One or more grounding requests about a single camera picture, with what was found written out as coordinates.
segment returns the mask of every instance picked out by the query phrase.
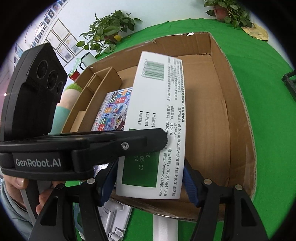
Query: green rectangle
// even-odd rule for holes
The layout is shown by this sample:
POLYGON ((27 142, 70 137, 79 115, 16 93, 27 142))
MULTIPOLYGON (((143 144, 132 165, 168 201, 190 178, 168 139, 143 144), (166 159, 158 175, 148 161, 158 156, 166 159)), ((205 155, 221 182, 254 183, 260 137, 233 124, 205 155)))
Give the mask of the green rectangle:
POLYGON ((159 151, 126 156, 124 160, 122 184, 156 187, 159 151))

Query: mug handle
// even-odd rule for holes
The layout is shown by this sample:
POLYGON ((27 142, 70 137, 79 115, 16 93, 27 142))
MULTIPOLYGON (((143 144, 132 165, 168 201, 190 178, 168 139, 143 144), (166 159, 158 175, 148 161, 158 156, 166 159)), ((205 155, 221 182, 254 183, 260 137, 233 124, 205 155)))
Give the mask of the mug handle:
POLYGON ((82 70, 85 70, 85 68, 86 68, 85 64, 83 64, 85 68, 82 68, 81 64, 83 64, 83 62, 80 62, 79 67, 80 67, 82 70))

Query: barcode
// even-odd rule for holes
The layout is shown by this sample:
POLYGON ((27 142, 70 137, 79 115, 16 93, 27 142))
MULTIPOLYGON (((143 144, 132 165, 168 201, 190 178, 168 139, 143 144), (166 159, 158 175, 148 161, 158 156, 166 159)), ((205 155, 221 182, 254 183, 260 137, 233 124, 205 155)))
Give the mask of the barcode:
POLYGON ((164 77, 165 65, 153 61, 145 61, 142 76, 144 78, 162 80, 164 77))

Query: potted plant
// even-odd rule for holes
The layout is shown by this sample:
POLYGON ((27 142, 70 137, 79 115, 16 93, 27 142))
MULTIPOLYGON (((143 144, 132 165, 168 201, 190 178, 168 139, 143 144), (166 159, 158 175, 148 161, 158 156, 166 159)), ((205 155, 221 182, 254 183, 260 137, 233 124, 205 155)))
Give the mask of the potted plant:
POLYGON ((115 50, 116 44, 121 41, 120 32, 128 32, 128 29, 134 31, 135 21, 142 22, 141 19, 130 18, 130 13, 115 11, 103 18, 98 18, 95 14, 96 21, 89 26, 87 33, 82 33, 88 42, 79 41, 77 47, 83 47, 85 50, 95 50, 98 54, 110 53, 115 50))
POLYGON ((241 6, 237 0, 204 0, 205 7, 212 6, 213 9, 206 11, 210 16, 214 16, 218 21, 232 24, 234 28, 238 26, 252 27, 249 13, 241 6))

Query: human hand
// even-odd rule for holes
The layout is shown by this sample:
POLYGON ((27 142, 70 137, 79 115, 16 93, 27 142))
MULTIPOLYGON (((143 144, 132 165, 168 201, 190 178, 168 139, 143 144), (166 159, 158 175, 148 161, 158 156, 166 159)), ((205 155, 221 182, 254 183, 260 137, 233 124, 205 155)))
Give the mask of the human hand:
MULTIPOLYGON (((20 190, 24 190, 27 188, 29 184, 29 180, 20 177, 11 177, 7 175, 3 175, 3 179, 5 181, 6 190, 8 194, 17 202, 19 206, 22 208, 26 208, 20 190)), ((55 188, 56 185, 60 183, 65 183, 62 181, 52 181, 52 186, 55 188)), ((39 205, 36 207, 36 212, 39 215, 44 204, 48 200, 53 188, 46 189, 39 195, 39 205)))

